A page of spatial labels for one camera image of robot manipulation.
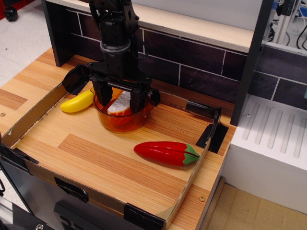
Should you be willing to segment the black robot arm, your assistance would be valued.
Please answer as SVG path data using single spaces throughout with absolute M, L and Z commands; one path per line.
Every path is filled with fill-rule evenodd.
M 139 17 L 130 0 L 91 0 L 91 15 L 101 34 L 103 61 L 88 64 L 94 91 L 101 105 L 107 105 L 113 88 L 130 92 L 132 113 L 142 110 L 152 95 L 151 77 L 138 68 L 135 35 Z

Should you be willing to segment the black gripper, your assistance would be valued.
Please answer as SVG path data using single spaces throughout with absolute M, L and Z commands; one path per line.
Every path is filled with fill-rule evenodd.
M 100 46 L 104 60 L 87 64 L 95 94 L 101 105 L 106 106 L 112 99 L 113 90 L 130 92 L 132 113 L 141 111 L 151 94 L 151 77 L 138 68 L 138 54 L 133 46 Z

